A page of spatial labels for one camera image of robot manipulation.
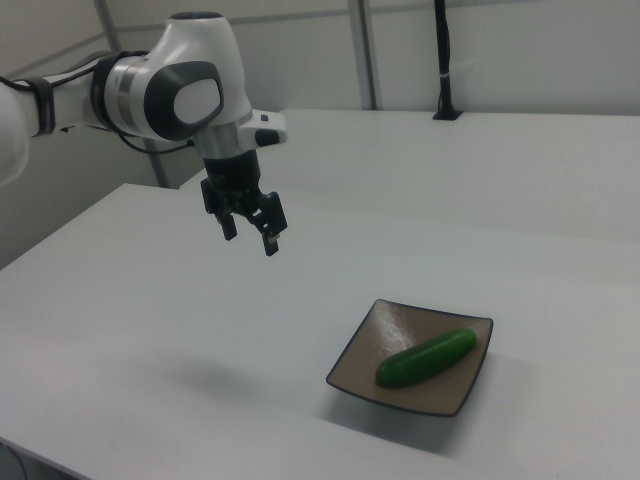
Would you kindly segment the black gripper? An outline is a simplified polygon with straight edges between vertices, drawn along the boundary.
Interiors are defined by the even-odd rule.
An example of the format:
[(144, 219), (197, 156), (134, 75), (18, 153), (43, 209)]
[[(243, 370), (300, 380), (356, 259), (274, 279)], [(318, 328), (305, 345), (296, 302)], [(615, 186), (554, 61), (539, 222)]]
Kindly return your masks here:
[(207, 178), (201, 181), (205, 211), (215, 214), (227, 241), (237, 236), (234, 213), (250, 216), (261, 234), (265, 254), (279, 251), (278, 239), (287, 228), (286, 216), (276, 192), (262, 194), (255, 150), (225, 159), (204, 159)]

